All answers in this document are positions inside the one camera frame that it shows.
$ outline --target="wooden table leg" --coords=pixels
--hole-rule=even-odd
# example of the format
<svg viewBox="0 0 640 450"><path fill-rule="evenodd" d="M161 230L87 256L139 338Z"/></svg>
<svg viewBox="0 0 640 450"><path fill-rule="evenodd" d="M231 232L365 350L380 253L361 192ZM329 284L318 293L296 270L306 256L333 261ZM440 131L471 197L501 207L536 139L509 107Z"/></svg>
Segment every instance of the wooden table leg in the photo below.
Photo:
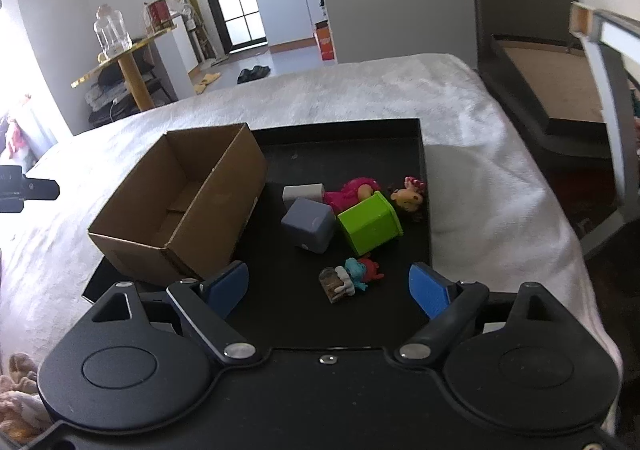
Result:
<svg viewBox="0 0 640 450"><path fill-rule="evenodd" d="M124 80L129 85L129 90L133 95L133 100L136 102L140 112L145 112L145 110L154 108L154 102L146 88L142 75L140 75L140 70L136 65L136 61L133 59L133 54L127 52L118 60L118 64L120 65L120 70L122 70Z"/></svg>

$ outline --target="blue gripper pad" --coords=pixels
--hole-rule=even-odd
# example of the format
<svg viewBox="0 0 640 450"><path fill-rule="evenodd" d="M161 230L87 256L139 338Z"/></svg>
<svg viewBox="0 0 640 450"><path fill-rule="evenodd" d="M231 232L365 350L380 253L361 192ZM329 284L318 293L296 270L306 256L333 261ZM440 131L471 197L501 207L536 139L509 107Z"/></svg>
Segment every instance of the blue gripper pad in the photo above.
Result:
<svg viewBox="0 0 640 450"><path fill-rule="evenodd" d="M202 283L202 299L213 311L225 319L242 300L249 287L249 268L235 261L220 274Z"/></svg>
<svg viewBox="0 0 640 450"><path fill-rule="evenodd" d="M453 282L421 262L409 269L409 292L431 320L449 307L457 295Z"/></svg>

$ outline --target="bed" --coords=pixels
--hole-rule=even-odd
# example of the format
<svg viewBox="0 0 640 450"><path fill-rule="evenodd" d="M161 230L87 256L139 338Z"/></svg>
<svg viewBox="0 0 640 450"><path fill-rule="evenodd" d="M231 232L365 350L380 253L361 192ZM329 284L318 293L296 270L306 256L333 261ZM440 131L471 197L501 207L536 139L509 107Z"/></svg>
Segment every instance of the bed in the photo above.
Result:
<svg viewBox="0 0 640 450"><path fill-rule="evenodd" d="M87 227L166 130L401 117L419 117L422 126L434 268L497 291L542 282L621 369L580 244L551 189L479 77L446 54L334 65L214 90L56 145L30 176L57 180L60 198L2 217L2 362L17 351L42 361L87 311L81 293L102 258Z"/></svg>

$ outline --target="brown cardboard box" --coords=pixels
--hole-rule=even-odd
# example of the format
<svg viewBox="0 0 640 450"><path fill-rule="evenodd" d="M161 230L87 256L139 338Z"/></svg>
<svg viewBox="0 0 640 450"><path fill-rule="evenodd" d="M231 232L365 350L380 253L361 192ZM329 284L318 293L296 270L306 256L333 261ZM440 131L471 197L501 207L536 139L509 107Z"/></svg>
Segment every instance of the brown cardboard box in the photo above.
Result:
<svg viewBox="0 0 640 450"><path fill-rule="evenodd" d="M228 264L267 163L244 124L165 133L104 205L89 236L131 278L168 285Z"/></svg>

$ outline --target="bottle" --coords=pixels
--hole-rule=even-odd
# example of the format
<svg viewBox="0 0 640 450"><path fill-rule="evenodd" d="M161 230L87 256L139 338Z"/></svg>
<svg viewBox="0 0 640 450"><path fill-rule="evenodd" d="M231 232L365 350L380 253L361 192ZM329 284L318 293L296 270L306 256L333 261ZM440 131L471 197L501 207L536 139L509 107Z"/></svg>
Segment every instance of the bottle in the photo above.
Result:
<svg viewBox="0 0 640 450"><path fill-rule="evenodd" d="M94 24L94 31L107 59L131 47L131 38L124 26L120 11L113 10L108 4L104 4L98 7L95 17L97 21Z"/></svg>

